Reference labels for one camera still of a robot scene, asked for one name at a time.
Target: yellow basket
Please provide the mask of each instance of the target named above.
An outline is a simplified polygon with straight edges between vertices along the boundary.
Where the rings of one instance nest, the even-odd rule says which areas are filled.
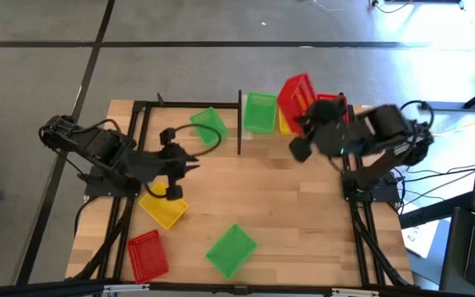
[[[166,194],[166,185],[163,182],[156,182],[152,186],[152,192],[156,195]],[[188,209],[188,204],[184,199],[169,201],[166,198],[155,198],[146,194],[139,205],[146,210],[164,229],[168,230]]]
[[[291,135],[293,131],[290,130],[289,124],[287,124],[287,120],[285,119],[284,113],[278,107],[278,121],[280,122],[280,133],[282,135]]]

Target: gray floor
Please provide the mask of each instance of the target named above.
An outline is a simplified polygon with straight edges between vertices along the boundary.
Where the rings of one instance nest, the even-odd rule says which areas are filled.
[[[368,9],[366,1],[319,3],[321,7],[310,0],[117,1],[106,40],[402,41],[434,47],[102,49],[81,124],[103,119],[111,99],[155,100],[160,92],[169,101],[233,101],[240,88],[277,93],[286,78],[301,72],[311,74],[317,91],[344,92],[353,104],[466,101],[475,95],[471,13],[455,4],[415,3],[385,15]],[[106,0],[0,0],[0,40],[94,40],[105,8]],[[0,285],[14,281],[54,160],[36,131],[51,116],[71,112],[90,52],[0,49],[0,189],[6,194],[0,200]],[[434,131],[474,120],[475,115],[440,114]],[[437,139],[415,170],[475,163],[474,129]],[[81,160],[77,163],[86,167]],[[441,182],[409,189],[422,191]],[[463,189],[435,196],[447,198],[471,185],[466,181]],[[76,172],[66,167],[32,282],[63,279],[82,190]]]

